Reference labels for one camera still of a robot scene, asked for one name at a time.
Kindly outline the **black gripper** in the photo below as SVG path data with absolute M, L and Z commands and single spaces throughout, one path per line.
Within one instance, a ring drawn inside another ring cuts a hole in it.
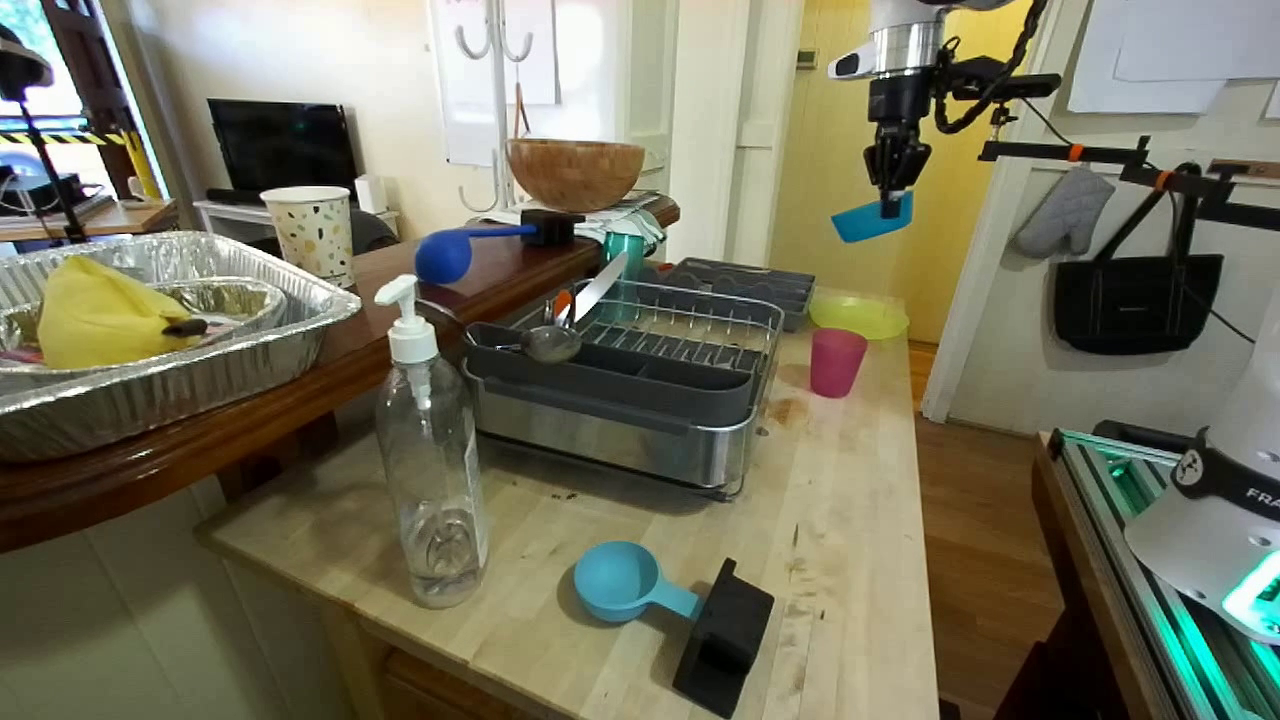
M 883 74 L 867 88 L 867 119 L 876 123 L 865 147 L 867 179 L 879 194 L 898 194 L 917 183 L 934 147 L 920 141 L 920 119 L 930 116 L 926 74 Z

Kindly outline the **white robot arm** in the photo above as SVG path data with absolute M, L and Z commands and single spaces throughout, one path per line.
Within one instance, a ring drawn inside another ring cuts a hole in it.
M 1049 0 L 1029 2 L 1003 58 L 959 54 L 959 39 L 946 31 L 956 6 L 993 12 L 1003 2 L 1007 0 L 871 0 L 865 39 L 828 64 L 833 79 L 867 83 L 871 142 L 865 147 L 865 169 L 883 217 L 901 213 L 934 154 L 934 142 L 920 137 L 926 119 L 956 137 L 1007 99 L 1039 99 L 1062 88 L 1057 71 L 1021 74 Z

